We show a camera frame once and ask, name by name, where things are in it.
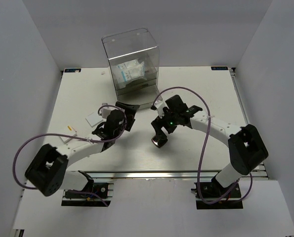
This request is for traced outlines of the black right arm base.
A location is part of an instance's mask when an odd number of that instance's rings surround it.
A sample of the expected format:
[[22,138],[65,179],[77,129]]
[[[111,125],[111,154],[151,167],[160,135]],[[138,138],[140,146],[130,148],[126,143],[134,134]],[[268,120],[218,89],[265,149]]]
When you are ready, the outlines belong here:
[[[243,209],[243,203],[240,200],[242,197],[239,184],[236,184],[234,189],[226,195],[219,202],[214,204],[205,204],[198,194],[198,184],[194,183],[195,187],[191,188],[190,191],[195,195],[196,208],[197,210],[218,210],[218,209]],[[200,190],[203,198],[206,201],[215,201],[226,193],[229,188],[219,187],[214,182],[200,182]]]

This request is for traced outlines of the clear acrylic drawer organizer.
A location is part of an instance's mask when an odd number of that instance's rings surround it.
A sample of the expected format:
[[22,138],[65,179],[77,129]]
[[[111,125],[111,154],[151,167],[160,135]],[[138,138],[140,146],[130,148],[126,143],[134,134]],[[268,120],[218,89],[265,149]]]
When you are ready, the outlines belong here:
[[104,36],[102,44],[108,60],[117,101],[151,107],[159,94],[160,49],[147,28]]

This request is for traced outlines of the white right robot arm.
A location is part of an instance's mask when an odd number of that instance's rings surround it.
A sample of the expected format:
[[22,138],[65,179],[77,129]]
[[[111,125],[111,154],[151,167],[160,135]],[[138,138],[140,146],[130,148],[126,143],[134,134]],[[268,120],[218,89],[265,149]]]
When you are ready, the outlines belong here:
[[171,134],[181,125],[190,129],[209,132],[209,135],[229,149],[230,162],[211,180],[212,192],[223,197],[230,186],[243,176],[249,175],[268,157],[266,146],[257,130],[251,124],[236,126],[220,119],[210,117],[202,108],[188,107],[175,95],[166,101],[156,101],[151,107],[158,116],[151,125],[155,130],[153,144],[161,148]]

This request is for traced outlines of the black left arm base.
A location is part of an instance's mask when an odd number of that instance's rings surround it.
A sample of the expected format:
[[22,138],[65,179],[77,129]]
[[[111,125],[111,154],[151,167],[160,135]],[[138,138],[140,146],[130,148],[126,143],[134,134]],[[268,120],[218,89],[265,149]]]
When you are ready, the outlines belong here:
[[67,171],[60,189],[62,206],[108,207],[113,196],[114,183],[109,179],[93,178],[84,171]]

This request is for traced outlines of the black square compact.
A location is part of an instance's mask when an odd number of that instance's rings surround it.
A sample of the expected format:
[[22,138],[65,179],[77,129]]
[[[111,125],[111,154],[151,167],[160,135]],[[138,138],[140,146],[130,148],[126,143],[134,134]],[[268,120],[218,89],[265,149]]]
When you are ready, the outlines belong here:
[[167,143],[168,139],[154,136],[151,141],[157,148],[161,148]]

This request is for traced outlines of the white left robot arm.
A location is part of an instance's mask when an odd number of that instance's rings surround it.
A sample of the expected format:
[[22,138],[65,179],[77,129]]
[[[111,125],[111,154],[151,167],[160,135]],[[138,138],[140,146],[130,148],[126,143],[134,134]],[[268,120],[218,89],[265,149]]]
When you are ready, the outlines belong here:
[[84,171],[68,171],[68,167],[83,158],[99,154],[112,147],[125,131],[130,131],[139,105],[116,102],[98,109],[103,121],[85,138],[61,146],[43,145],[25,171],[25,177],[45,197],[58,190],[74,190],[82,197],[93,191],[93,179]]

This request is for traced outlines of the cotton pad packet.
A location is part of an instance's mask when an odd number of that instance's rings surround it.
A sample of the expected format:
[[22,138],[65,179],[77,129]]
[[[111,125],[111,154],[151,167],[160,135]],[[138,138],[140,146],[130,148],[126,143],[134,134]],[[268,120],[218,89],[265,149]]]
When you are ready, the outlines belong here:
[[133,70],[137,69],[140,73],[144,74],[145,71],[145,62],[141,61],[139,62],[138,59],[130,60],[127,62],[120,63],[116,66],[116,68],[120,70]]
[[115,78],[118,84],[127,84],[132,80],[143,77],[145,72],[143,68],[133,68],[133,69],[115,69]]

